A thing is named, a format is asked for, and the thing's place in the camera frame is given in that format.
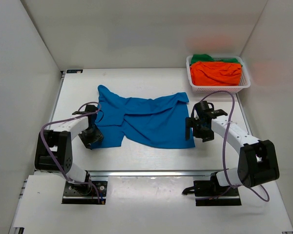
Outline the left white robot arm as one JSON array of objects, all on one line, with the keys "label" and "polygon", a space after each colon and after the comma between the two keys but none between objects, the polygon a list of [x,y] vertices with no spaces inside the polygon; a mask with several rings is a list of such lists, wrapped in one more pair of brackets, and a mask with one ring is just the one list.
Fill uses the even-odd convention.
[{"label": "left white robot arm", "polygon": [[70,118],[42,126],[34,161],[36,170],[58,173],[82,196],[96,193],[99,202],[102,198],[90,173],[73,162],[72,140],[79,137],[84,147],[90,150],[102,144],[104,136],[96,125],[101,107],[98,102],[88,102]]}]

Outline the green t shirt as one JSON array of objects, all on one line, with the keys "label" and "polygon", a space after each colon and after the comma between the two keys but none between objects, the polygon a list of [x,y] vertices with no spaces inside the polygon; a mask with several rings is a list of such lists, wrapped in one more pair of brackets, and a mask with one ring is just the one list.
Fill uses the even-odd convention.
[{"label": "green t shirt", "polygon": [[190,65],[196,63],[196,62],[225,62],[225,63],[238,63],[240,62],[236,58],[222,58],[222,59],[214,59],[210,55],[207,54],[199,54],[199,55],[193,55],[190,61]]}]

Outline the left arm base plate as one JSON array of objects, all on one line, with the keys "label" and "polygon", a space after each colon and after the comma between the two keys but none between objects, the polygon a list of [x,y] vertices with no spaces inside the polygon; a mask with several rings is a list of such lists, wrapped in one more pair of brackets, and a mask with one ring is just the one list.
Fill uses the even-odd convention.
[{"label": "left arm base plate", "polygon": [[62,204],[105,205],[108,189],[108,177],[92,177],[92,183],[96,186],[98,194],[93,187],[65,183]]}]

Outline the orange t shirt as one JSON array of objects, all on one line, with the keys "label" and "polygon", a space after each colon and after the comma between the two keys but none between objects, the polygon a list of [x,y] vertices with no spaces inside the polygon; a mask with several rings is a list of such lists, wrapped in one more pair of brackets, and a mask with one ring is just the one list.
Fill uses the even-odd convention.
[{"label": "orange t shirt", "polygon": [[198,61],[190,66],[190,75],[196,86],[237,86],[242,76],[242,65],[222,61]]}]

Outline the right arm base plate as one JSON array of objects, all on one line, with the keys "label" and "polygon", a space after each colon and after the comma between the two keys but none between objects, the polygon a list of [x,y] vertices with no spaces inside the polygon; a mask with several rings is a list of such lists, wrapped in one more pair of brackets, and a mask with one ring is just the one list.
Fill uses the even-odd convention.
[{"label": "right arm base plate", "polygon": [[195,180],[193,186],[182,191],[182,195],[190,194],[195,196],[196,207],[242,205],[238,189],[220,186],[214,176],[210,180]]}]

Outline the dark label sticker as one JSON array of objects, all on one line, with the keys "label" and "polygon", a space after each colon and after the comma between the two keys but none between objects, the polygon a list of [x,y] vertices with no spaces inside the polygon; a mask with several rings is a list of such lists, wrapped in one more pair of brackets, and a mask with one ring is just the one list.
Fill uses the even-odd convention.
[{"label": "dark label sticker", "polygon": [[68,69],[66,71],[67,74],[81,74],[83,69]]}]

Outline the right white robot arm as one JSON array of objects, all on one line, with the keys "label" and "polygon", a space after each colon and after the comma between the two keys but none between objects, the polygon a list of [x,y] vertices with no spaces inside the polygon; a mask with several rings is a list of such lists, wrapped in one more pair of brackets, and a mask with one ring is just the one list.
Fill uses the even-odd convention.
[{"label": "right white robot arm", "polygon": [[214,174],[214,180],[209,183],[211,193],[221,195],[228,186],[252,188],[279,179],[275,146],[270,140],[249,135],[212,103],[195,104],[186,118],[186,140],[194,136],[203,142],[212,141],[215,134],[223,138],[224,146],[229,144],[238,153],[239,159],[236,168],[224,166]]}]

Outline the blue t shirt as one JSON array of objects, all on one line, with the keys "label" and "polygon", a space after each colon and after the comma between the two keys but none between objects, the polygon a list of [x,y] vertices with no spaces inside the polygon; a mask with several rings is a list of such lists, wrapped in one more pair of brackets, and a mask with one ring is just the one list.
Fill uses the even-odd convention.
[{"label": "blue t shirt", "polygon": [[121,97],[98,86],[102,113],[96,123],[103,134],[91,149],[120,147],[123,138],[160,149],[188,149],[194,139],[186,139],[188,96],[185,92],[156,99]]}]

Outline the white plastic basket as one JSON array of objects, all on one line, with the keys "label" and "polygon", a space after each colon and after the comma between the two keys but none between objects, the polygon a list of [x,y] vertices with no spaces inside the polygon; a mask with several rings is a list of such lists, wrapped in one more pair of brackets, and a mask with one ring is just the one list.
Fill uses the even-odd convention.
[{"label": "white plastic basket", "polygon": [[251,85],[250,81],[250,75],[247,71],[247,67],[243,60],[239,56],[234,55],[218,55],[218,54],[212,54],[210,55],[215,60],[221,60],[221,59],[237,59],[241,65],[242,65],[242,74],[240,78],[239,85],[237,86],[196,86],[192,82],[191,74],[190,74],[190,62],[193,57],[193,55],[189,55],[186,57],[186,70],[187,70],[187,76],[189,84],[192,88],[192,91],[195,93],[212,93],[214,91],[228,91],[230,93],[238,93],[242,89],[249,88]]}]

